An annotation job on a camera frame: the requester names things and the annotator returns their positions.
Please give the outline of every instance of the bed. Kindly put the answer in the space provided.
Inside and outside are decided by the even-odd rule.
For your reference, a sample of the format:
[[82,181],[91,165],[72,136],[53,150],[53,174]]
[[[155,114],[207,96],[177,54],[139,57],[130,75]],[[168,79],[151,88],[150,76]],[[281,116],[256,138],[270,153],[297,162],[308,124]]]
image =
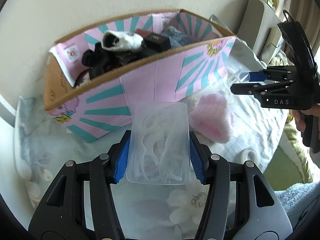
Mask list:
[[[256,58],[245,42],[237,39],[228,62],[228,77],[218,83],[185,98],[191,111],[202,95],[223,93],[235,117],[234,133],[226,144],[217,144],[200,133],[199,141],[209,146],[228,161],[243,163],[253,160],[262,172],[265,171],[277,148],[288,116],[288,110],[264,109],[250,96],[235,96],[228,84],[240,71],[258,71],[265,66]],[[35,209],[54,176],[68,160],[76,163],[91,161],[108,152],[131,125],[111,132],[92,143],[70,133],[43,110],[42,81],[23,95],[18,104],[14,128],[14,159],[18,174],[23,178]],[[255,153],[248,155],[247,149]],[[231,184],[230,212],[235,204],[235,185]],[[202,213],[208,187],[202,186],[191,172],[190,182],[183,186],[155,186],[134,184],[124,177],[112,187],[114,202],[122,229],[127,238],[166,239],[193,238]],[[200,194],[200,208],[177,203],[181,197]],[[90,211],[89,185],[85,185],[85,215],[87,228],[93,229]]]

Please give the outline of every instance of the blue gripper pad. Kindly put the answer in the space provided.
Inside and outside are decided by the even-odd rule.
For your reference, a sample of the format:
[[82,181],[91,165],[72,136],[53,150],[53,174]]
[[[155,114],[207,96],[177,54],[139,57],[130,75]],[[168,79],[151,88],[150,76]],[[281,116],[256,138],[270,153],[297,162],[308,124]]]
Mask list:
[[122,150],[119,154],[119,157],[116,161],[116,172],[113,176],[116,183],[118,183],[125,174],[125,170],[128,164],[129,146],[130,146],[130,136],[124,143]]
[[268,76],[263,72],[249,72],[250,80],[249,82],[259,82],[259,81],[265,81],[268,79]]
[[196,150],[195,144],[190,138],[190,160],[193,166],[193,170],[195,171],[196,178],[199,179],[201,184],[205,183],[204,177],[204,165],[201,161],[198,151]]

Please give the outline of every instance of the printed label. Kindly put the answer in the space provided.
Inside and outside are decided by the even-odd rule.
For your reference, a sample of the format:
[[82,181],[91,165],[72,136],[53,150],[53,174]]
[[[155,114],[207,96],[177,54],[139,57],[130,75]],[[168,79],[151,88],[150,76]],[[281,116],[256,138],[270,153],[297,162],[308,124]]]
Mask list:
[[275,99],[275,105],[289,105],[288,99]]
[[64,52],[70,63],[75,63],[81,57],[79,49],[76,44],[73,44],[67,47]]

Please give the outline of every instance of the pink fluffy towel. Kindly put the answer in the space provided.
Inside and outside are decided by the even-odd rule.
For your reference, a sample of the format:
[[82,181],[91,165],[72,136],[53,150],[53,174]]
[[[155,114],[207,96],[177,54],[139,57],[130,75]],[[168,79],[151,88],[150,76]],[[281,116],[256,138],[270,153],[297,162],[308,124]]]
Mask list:
[[233,116],[226,98],[220,94],[205,95],[189,114],[189,125],[208,139],[227,143],[231,139]]

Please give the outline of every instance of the white wall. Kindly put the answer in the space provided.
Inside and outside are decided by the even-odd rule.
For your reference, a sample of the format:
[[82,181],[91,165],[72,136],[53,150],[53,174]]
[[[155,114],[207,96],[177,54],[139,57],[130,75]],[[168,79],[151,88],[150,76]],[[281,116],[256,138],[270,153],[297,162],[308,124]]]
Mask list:
[[116,15],[160,8],[214,13],[237,32],[248,0],[8,0],[0,13],[0,94],[18,96],[41,78],[52,43],[80,27]]
[[27,229],[34,213],[24,180],[15,169],[14,129],[0,117],[0,193],[16,219]]

